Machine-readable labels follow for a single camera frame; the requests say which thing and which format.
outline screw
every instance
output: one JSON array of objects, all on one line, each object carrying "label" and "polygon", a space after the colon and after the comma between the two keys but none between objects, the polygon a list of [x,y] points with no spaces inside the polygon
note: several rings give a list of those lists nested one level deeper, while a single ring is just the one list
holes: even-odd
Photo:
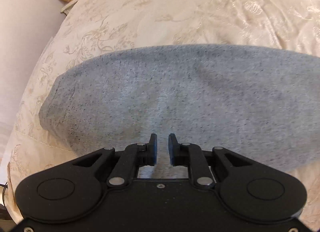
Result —
[{"label": "screw", "polygon": [[213,180],[209,177],[201,177],[197,179],[197,183],[203,186],[209,186],[213,183]]},{"label": "screw", "polygon": [[26,227],[23,229],[23,232],[34,232],[32,228]]},{"label": "screw", "polygon": [[158,184],[158,185],[157,185],[157,188],[158,188],[158,189],[163,189],[163,188],[165,188],[165,185],[164,185],[164,184]]},{"label": "screw", "polygon": [[124,184],[124,179],[121,177],[113,177],[109,180],[111,185],[122,185]]}]

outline floral pattern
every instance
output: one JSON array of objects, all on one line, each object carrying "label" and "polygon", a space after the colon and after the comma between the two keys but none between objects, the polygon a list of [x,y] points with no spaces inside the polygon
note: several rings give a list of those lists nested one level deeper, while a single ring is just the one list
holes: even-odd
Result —
[{"label": "floral pattern", "polygon": [[[75,157],[39,124],[39,109],[56,77],[107,52],[191,43],[259,45],[320,56],[320,0],[79,0],[23,94],[8,144],[20,144],[10,160],[11,198],[24,177]],[[309,192],[302,220],[319,228],[320,163],[294,175]],[[9,209],[19,221],[14,200]]]}]

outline black cable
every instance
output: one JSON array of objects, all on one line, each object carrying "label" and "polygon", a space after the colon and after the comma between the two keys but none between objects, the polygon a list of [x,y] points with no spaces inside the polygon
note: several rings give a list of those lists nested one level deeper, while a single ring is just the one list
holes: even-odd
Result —
[{"label": "black cable", "polygon": [[6,186],[8,183],[6,182],[5,185],[4,185],[4,189],[2,191],[2,202],[3,202],[3,206],[5,207],[5,204],[4,204],[4,192],[5,192],[5,189],[8,187]]}]

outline cream bedspread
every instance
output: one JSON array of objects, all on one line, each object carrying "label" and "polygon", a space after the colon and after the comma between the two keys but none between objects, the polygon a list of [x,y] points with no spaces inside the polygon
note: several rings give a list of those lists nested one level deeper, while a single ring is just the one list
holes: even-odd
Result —
[{"label": "cream bedspread", "polygon": [[[106,52],[135,47],[218,43],[289,49],[320,57],[320,0],[79,0],[41,55],[23,95],[8,147],[8,210],[26,176],[75,158],[39,125],[55,78]],[[293,170],[308,189],[301,219],[320,227],[320,163]]]}]

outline gray fabric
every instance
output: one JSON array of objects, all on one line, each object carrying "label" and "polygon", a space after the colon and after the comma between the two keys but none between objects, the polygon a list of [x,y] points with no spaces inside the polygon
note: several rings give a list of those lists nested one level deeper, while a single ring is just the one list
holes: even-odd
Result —
[{"label": "gray fabric", "polygon": [[289,171],[320,158],[320,58],[264,47],[184,45],[97,57],[59,76],[41,126],[82,155],[158,135],[153,177],[176,177],[167,139],[227,147]]}]

